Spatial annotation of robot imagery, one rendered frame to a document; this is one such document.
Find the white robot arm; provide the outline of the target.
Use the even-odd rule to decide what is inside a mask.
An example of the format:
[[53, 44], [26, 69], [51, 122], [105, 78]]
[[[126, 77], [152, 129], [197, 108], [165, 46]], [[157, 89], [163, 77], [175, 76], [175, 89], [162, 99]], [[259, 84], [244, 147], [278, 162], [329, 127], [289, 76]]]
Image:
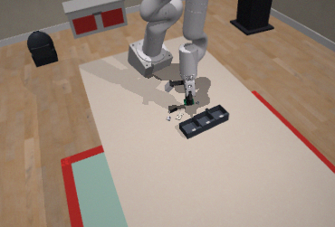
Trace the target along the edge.
[[[197, 76], [198, 62], [206, 54], [208, 39], [203, 29], [207, 5], [208, 0], [186, 0], [185, 2], [183, 35], [187, 40], [192, 41], [179, 46], [180, 77], [185, 80], [191, 80]], [[182, 15], [183, 3], [181, 0], [143, 0], [139, 12], [141, 18], [148, 23], [144, 42], [141, 40], [138, 43], [137, 53], [144, 61], [161, 61], [166, 55], [166, 47], [163, 44], [166, 31]], [[201, 38], [204, 40], [198, 40]], [[184, 81], [169, 80], [165, 85], [165, 91], [170, 92], [177, 85], [184, 85]]]

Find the dark grey rack of bins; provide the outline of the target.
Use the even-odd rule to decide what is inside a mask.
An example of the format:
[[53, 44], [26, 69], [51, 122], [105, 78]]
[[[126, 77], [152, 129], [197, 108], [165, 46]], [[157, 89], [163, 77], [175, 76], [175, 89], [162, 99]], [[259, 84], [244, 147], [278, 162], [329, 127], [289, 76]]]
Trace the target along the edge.
[[179, 129], [187, 139], [229, 120], [229, 113], [220, 104], [208, 111], [179, 123]]

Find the beige domino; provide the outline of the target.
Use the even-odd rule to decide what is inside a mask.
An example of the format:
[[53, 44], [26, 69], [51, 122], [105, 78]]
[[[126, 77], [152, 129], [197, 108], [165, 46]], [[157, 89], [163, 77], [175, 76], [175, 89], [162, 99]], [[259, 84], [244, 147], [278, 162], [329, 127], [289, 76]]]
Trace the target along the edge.
[[184, 115], [184, 113], [179, 112], [178, 115], [177, 115], [177, 117], [176, 117], [176, 119], [177, 119], [177, 120], [180, 120], [180, 119], [182, 118], [183, 115]]

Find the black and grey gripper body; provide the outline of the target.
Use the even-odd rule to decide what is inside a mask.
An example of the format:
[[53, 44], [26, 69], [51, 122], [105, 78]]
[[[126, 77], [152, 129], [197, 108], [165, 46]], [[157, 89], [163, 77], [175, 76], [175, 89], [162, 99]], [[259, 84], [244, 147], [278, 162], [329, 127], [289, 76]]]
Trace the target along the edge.
[[193, 95], [193, 97], [195, 97], [196, 95], [195, 79], [191, 80], [182, 79], [182, 80], [184, 81], [184, 90], [186, 93], [186, 97], [188, 96], [189, 91], [191, 91], [191, 94]]

